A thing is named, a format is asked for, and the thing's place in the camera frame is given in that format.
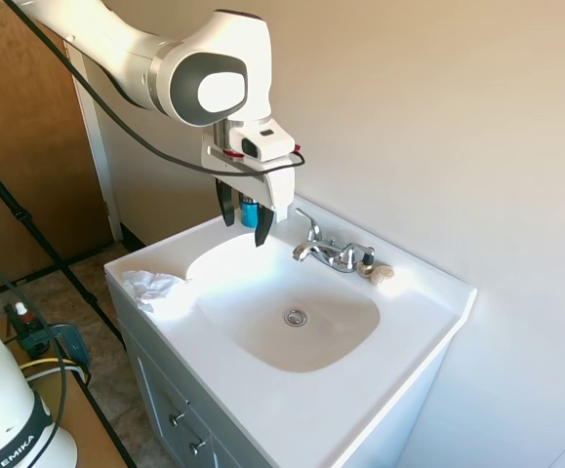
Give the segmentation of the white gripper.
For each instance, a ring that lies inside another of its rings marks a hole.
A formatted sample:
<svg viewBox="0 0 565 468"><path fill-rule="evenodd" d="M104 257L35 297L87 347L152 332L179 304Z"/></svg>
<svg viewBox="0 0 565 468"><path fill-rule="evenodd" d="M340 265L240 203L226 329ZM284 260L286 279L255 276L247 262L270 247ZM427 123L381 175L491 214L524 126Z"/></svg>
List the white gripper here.
<svg viewBox="0 0 565 468"><path fill-rule="evenodd" d="M272 223L288 217L288 209L295 198L295 169L282 169L291 165L290 155L261 162L244 156L232 158L225 155L211 140L201 143L201 164L204 168L229 172L215 179L217 199L224 224L235 222L233 189L252 198L257 205L255 245L262 246Z"/></svg>

